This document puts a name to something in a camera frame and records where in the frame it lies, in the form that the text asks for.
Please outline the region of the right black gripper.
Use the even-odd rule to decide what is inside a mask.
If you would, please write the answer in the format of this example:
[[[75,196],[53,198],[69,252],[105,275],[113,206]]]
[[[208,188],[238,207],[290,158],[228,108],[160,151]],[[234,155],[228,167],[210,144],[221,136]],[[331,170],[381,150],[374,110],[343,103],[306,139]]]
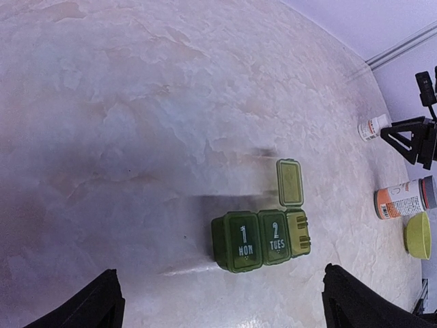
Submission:
[[[436,122],[424,116],[392,123],[380,136],[410,164],[430,170],[436,160]]]

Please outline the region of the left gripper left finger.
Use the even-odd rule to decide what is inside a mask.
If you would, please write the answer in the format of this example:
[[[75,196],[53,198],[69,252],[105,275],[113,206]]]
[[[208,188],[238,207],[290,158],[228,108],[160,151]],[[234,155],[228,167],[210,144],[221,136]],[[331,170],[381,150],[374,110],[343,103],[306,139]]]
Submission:
[[[115,269],[107,269],[73,297],[28,327],[121,327],[125,298]]]

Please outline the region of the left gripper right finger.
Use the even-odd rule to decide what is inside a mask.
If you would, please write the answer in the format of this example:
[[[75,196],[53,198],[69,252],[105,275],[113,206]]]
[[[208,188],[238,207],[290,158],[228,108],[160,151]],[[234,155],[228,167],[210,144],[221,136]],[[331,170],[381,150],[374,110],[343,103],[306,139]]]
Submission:
[[[327,327],[435,327],[387,301],[341,266],[327,264],[322,301]]]

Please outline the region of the small white pill bottle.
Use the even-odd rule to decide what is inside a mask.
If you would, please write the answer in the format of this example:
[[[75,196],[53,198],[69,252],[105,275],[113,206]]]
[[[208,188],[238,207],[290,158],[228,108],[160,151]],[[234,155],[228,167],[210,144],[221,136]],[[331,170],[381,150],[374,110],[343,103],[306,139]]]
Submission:
[[[383,128],[389,127],[391,123],[387,114],[374,117],[358,125],[358,133],[363,141],[371,141],[380,136]]]

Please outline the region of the green weekly pill organizer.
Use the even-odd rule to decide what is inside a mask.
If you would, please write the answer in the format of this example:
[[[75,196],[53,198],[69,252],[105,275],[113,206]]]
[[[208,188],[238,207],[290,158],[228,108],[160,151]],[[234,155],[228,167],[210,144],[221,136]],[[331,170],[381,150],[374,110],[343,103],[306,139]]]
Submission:
[[[281,210],[234,211],[212,220],[214,260],[222,269],[245,273],[310,254],[301,165],[279,159],[276,172]]]

